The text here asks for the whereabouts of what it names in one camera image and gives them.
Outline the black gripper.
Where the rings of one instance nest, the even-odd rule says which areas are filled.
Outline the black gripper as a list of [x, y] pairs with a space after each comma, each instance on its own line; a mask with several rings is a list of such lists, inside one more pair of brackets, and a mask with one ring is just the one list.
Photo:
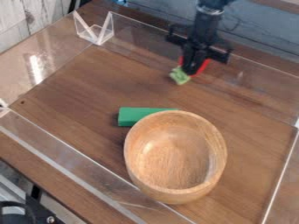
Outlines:
[[196, 30], [191, 25], [171, 24], [166, 40], [183, 50], [182, 70], [200, 74], [211, 60], [227, 63], [232, 48], [211, 29]]

